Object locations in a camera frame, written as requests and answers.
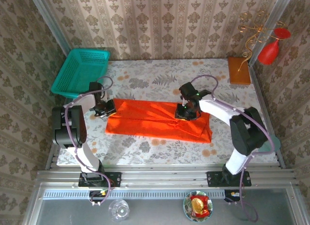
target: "yellow wrapper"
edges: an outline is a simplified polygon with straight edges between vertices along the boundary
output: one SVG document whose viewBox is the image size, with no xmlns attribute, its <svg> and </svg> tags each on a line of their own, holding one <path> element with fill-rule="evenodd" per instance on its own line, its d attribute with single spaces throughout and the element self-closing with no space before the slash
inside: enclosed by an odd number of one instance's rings
<svg viewBox="0 0 310 225">
<path fill-rule="evenodd" d="M 192 210 L 197 214 L 203 214 L 204 203 L 199 198 L 192 200 Z"/>
</svg>

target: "wrapped candy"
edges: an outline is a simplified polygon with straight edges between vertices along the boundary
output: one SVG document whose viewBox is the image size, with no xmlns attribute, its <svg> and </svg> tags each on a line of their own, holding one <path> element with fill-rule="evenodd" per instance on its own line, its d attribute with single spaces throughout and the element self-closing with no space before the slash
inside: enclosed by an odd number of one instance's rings
<svg viewBox="0 0 310 225">
<path fill-rule="evenodd" d="M 208 210 L 208 199 L 208 196 L 203 195 L 195 195 L 190 198 L 193 216 L 204 218 L 210 215 L 210 211 Z"/>
</svg>

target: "red glass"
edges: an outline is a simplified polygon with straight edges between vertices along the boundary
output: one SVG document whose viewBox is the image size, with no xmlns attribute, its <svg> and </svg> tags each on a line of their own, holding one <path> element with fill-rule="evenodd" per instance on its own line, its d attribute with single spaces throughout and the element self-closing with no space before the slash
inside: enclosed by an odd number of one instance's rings
<svg viewBox="0 0 310 225">
<path fill-rule="evenodd" d="M 280 39 L 286 39 L 291 36 L 291 33 L 284 28 L 274 30 L 275 35 Z M 265 46 L 258 56 L 258 60 L 265 65 L 270 65 L 274 62 L 279 53 L 279 40 Z"/>
</svg>

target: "wooden block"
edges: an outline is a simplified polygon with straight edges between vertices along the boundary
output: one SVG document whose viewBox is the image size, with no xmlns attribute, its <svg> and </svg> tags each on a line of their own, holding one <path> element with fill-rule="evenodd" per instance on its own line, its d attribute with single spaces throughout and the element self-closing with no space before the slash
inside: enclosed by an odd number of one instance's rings
<svg viewBox="0 0 310 225">
<path fill-rule="evenodd" d="M 228 57 L 229 78 L 231 84 L 251 84 L 251 79 L 248 72 L 248 63 L 244 62 L 238 71 L 244 59 L 245 58 Z"/>
</svg>

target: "floral tablecloth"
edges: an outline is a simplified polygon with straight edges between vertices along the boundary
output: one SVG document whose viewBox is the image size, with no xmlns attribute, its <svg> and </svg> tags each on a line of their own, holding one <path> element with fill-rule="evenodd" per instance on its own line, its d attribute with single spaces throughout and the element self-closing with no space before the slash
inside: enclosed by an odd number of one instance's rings
<svg viewBox="0 0 310 225">
<path fill-rule="evenodd" d="M 109 62 L 107 75 L 114 80 L 108 90 L 110 98 L 181 102 L 178 88 L 201 74 L 211 74 L 219 80 L 215 96 L 239 107 L 260 105 L 253 84 L 229 83 L 227 59 L 148 60 Z M 211 91 L 215 81 L 200 78 L 193 83 L 197 90 Z M 105 134 L 107 119 L 85 114 L 87 143 L 103 164 L 180 164 L 225 163 L 233 151 L 230 127 L 214 116 L 210 118 L 213 132 L 210 144 L 165 140 L 150 137 Z M 275 155 L 258 156 L 254 163 L 275 163 Z M 58 165 L 77 164 L 64 149 Z"/>
</svg>

